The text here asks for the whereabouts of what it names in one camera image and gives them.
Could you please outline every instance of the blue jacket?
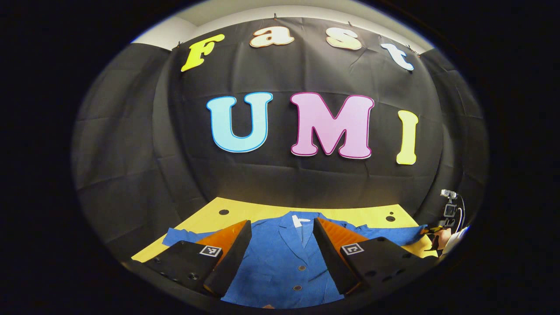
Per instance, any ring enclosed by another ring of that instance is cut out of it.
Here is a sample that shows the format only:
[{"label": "blue jacket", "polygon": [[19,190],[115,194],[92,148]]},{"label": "blue jacket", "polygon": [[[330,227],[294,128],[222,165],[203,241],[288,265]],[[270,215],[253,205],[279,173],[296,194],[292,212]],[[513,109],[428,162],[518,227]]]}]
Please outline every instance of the blue jacket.
[{"label": "blue jacket", "polygon": [[[296,227],[292,218],[309,221]],[[375,229],[354,226],[345,221],[325,218],[318,212],[291,211],[284,216],[259,220],[251,224],[252,238],[239,270],[223,301],[262,308],[300,308],[330,303],[344,298],[333,279],[313,236],[313,219],[321,217],[368,239],[385,237],[400,246],[417,242],[424,226]],[[192,233],[169,229],[163,244],[180,240],[197,242],[211,233]]]}]

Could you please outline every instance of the yellow tabletop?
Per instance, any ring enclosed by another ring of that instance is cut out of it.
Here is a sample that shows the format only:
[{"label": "yellow tabletop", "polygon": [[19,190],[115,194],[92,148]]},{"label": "yellow tabletop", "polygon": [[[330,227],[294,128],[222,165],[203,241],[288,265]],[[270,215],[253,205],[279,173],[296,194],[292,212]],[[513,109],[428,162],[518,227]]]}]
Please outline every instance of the yellow tabletop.
[{"label": "yellow tabletop", "polygon": [[[227,215],[219,214],[219,211],[223,209],[229,210],[229,213]],[[256,222],[271,217],[281,217],[290,211],[321,212],[328,219],[346,221],[354,226],[367,224],[369,228],[410,228],[418,226],[414,219],[399,205],[353,209],[307,209],[259,205],[257,203],[216,198],[176,226],[175,229],[185,229],[194,233],[214,232],[239,221],[251,220],[251,222]],[[394,217],[395,220],[388,221],[386,219],[388,216]],[[165,234],[132,256],[132,259],[146,262],[168,249],[168,246],[161,243],[164,237]],[[421,258],[426,256],[437,257],[436,251],[424,251],[431,247],[432,242],[427,236],[422,237],[414,244],[403,246],[404,249]]]}]

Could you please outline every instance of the white wall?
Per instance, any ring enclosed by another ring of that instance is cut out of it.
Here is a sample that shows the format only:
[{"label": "white wall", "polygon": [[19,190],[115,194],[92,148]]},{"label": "white wall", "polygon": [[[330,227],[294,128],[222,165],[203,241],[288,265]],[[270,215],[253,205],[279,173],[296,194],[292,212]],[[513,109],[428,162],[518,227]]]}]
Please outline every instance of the white wall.
[{"label": "white wall", "polygon": [[405,29],[403,25],[393,21],[385,15],[381,15],[381,13],[379,13],[377,17],[382,20],[384,26],[347,13],[310,6],[270,6],[254,8],[218,18],[198,27],[186,20],[183,20],[182,18],[174,16],[146,31],[133,41],[133,43],[145,43],[171,50],[177,46],[179,41],[184,42],[194,37],[237,23],[259,20],[261,18],[272,18],[274,17],[274,13],[277,14],[278,18],[311,17],[341,22],[344,24],[347,24],[348,21],[350,21],[350,23],[352,23],[355,27],[372,31],[389,39],[395,40],[403,45],[410,45],[410,47],[418,53],[423,53],[433,48],[433,45],[420,35],[410,29],[403,31]]},{"label": "white wall", "polygon": [[144,32],[132,43],[149,44],[172,50],[179,42],[192,37],[197,27],[179,17],[171,17]]},{"label": "white wall", "polygon": [[[211,32],[213,30],[217,30],[222,27],[237,24],[237,23],[259,20],[261,18],[271,18],[274,17],[274,13],[276,13],[278,18],[312,17],[312,18],[322,18],[325,20],[341,22],[344,24],[348,24],[348,21],[350,21],[350,23],[355,27],[360,27],[362,29],[372,31],[379,35],[385,36],[389,39],[395,40],[403,45],[410,45],[410,47],[419,54],[433,48],[433,46],[428,41],[421,38],[421,36],[419,35],[417,35],[417,38],[415,39],[406,38],[405,36],[395,32],[394,30],[376,24],[372,21],[365,20],[361,17],[357,17],[354,15],[350,15],[347,13],[338,12],[330,9],[309,7],[309,6],[272,6],[272,7],[255,8],[255,9],[234,13],[198,26],[192,32],[190,38],[194,38],[196,36]],[[403,25],[401,25],[396,21],[393,21],[393,24],[395,28],[403,28]]]}]

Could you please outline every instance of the blue letter u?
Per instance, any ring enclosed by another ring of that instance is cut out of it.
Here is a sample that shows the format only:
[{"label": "blue letter u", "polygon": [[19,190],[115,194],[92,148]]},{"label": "blue letter u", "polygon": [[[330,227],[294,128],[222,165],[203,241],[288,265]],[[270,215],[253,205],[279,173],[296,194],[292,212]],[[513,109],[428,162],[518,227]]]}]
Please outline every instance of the blue letter u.
[{"label": "blue letter u", "polygon": [[237,137],[231,129],[231,108],[237,100],[232,96],[223,96],[208,101],[210,110],[212,137],[220,148],[228,152],[249,152],[263,145],[268,134],[267,104],[272,100],[268,92],[256,92],[245,95],[245,102],[251,105],[251,123],[253,130],[246,137]]}]

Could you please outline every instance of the letter m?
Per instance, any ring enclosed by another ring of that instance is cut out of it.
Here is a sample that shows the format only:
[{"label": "letter m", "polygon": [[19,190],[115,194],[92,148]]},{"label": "letter m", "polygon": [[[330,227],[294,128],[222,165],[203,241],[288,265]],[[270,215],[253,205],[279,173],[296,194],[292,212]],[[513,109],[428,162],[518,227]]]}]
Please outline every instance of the letter m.
[{"label": "letter m", "polygon": [[367,159],[371,156],[367,141],[374,100],[362,95],[351,95],[344,101],[336,118],[317,93],[297,93],[292,95],[290,101],[297,106],[298,112],[297,143],[292,146],[293,154],[317,154],[319,149],[313,144],[314,130],[327,155],[333,153],[342,134],[346,133],[344,145],[338,150],[340,155],[349,159]]}]

